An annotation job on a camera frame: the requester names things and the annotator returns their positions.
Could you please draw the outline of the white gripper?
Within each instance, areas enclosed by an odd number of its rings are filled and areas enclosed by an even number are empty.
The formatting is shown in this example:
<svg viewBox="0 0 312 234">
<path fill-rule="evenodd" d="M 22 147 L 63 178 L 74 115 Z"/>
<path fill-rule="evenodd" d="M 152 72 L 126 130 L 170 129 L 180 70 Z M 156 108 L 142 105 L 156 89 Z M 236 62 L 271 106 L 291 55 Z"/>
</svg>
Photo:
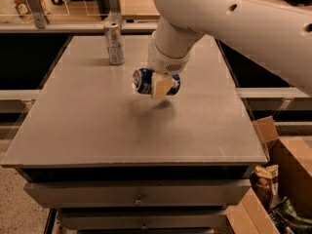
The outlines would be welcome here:
<svg viewBox="0 0 312 234">
<path fill-rule="evenodd" d="M 152 74 L 151 79 L 152 98 L 164 98 L 166 96 L 175 83 L 174 78 L 170 75 L 180 73 L 188 63 L 189 59 L 190 54 L 187 54 L 183 58 L 167 57 L 157 49 L 157 46 L 153 41 L 149 43 L 147 68 L 155 71 Z"/>
</svg>

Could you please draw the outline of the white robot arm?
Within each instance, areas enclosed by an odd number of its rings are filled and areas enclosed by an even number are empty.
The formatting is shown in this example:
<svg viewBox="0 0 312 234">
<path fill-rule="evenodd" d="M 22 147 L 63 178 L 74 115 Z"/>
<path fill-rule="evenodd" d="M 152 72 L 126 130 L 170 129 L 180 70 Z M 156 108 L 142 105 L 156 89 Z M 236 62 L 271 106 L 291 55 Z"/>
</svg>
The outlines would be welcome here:
<svg viewBox="0 0 312 234">
<path fill-rule="evenodd" d="M 147 67 L 175 75 L 208 34 L 312 95 L 312 14 L 259 0 L 154 0 Z"/>
</svg>

